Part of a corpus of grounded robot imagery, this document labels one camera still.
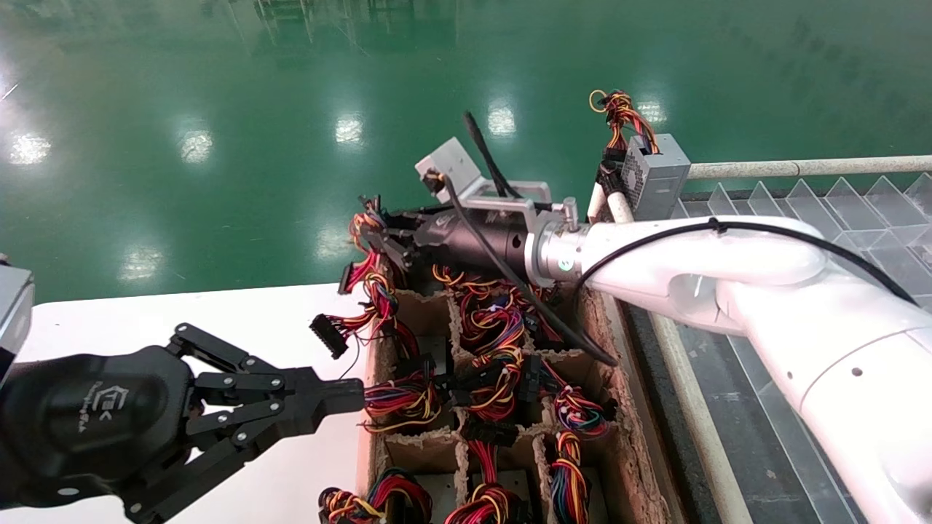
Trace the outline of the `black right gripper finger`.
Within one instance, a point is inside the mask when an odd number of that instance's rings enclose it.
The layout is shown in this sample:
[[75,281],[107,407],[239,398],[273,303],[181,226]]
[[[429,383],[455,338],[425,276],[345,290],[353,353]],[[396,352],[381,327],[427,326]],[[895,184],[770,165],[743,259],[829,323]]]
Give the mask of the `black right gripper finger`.
[[376,251],[385,253],[390,262],[402,271],[412,271],[423,264],[415,233],[413,229],[366,229],[366,241]]
[[415,208],[382,212],[381,235],[412,235],[438,213],[437,208]]

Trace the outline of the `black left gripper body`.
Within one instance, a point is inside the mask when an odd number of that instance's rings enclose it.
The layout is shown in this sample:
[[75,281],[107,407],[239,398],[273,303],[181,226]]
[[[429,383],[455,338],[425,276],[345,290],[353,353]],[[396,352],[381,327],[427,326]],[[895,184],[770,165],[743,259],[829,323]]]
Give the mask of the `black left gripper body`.
[[193,381],[159,347],[14,365],[2,386],[2,508],[117,496],[179,467]]

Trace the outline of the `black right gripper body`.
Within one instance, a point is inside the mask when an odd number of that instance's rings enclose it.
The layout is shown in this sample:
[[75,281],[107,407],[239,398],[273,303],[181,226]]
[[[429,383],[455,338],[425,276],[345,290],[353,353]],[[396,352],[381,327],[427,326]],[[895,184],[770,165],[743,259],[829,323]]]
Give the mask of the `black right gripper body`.
[[[486,213],[468,216],[496,256],[526,281],[526,227],[516,219],[487,218]],[[415,250],[429,264],[489,277],[503,276],[457,213],[438,213],[423,223],[415,231]]]

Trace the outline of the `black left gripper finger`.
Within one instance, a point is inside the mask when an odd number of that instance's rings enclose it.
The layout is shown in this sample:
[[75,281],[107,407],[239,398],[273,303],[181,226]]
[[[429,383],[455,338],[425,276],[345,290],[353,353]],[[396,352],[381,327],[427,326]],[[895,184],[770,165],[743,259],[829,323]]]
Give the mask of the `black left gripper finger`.
[[300,405],[363,405],[358,378],[322,379],[310,366],[276,368],[256,355],[190,324],[176,326],[169,353],[212,366],[194,381],[195,396],[208,405],[246,405],[292,398]]
[[133,523],[166,523],[277,442],[315,434],[327,416],[362,410],[360,397],[284,397],[191,418],[180,438],[194,460],[124,494]]

